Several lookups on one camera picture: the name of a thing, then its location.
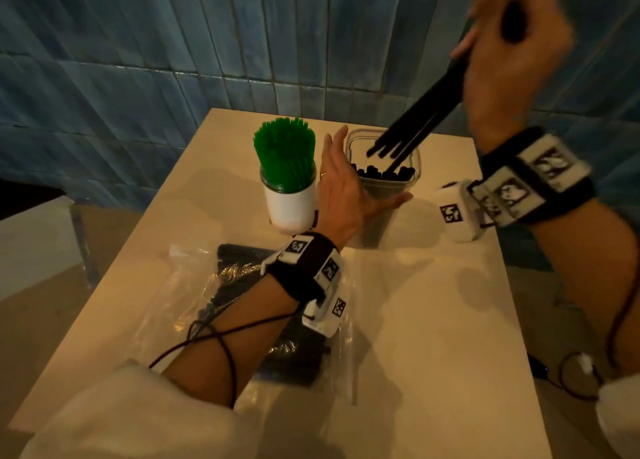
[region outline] clear plastic bag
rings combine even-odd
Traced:
[[[260,279],[260,263],[272,250],[225,244],[216,252],[172,246],[174,268],[145,311],[125,358],[149,365],[188,334],[201,331],[194,321],[211,321]],[[344,273],[340,292],[348,305],[338,331],[327,339],[295,316],[271,348],[253,380],[300,385],[338,395],[352,403],[353,292]],[[163,370],[175,351],[155,366]],[[255,393],[255,387],[249,387]]]

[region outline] tabletop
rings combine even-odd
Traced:
[[[122,361],[171,272],[171,244],[283,245],[286,237],[269,225],[252,146],[272,118],[209,112],[11,428],[37,430]],[[341,126],[308,123],[319,140]],[[551,458],[495,230],[452,242],[432,203],[444,183],[480,177],[473,140],[432,134],[420,153],[415,197],[380,249],[345,250],[358,287],[355,405],[265,384],[260,456]]]

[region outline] hand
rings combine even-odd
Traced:
[[[475,25],[453,50],[471,51],[463,104],[478,147],[490,152],[526,127],[542,85],[573,46],[572,30],[557,0],[518,0],[527,15],[525,39],[504,41],[500,22],[512,0],[474,0]]]
[[[372,218],[384,210],[400,208],[413,196],[400,193],[384,200],[373,199],[362,187],[357,172],[343,151],[347,126],[343,125],[332,138],[324,138],[318,196],[316,231],[331,240],[338,250],[356,235]]]

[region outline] white sleeve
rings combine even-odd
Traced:
[[[128,363],[76,395],[20,459],[251,459],[257,443],[257,430],[232,410]]]
[[[640,374],[608,383],[596,404],[598,421],[622,459],[640,458]]]

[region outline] wall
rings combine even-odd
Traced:
[[[210,107],[388,125],[470,0],[0,0],[0,177],[144,210]],[[536,103],[640,221],[640,0],[562,0],[577,46]],[[456,110],[440,132],[468,135]],[[543,266],[523,229],[508,260]]]

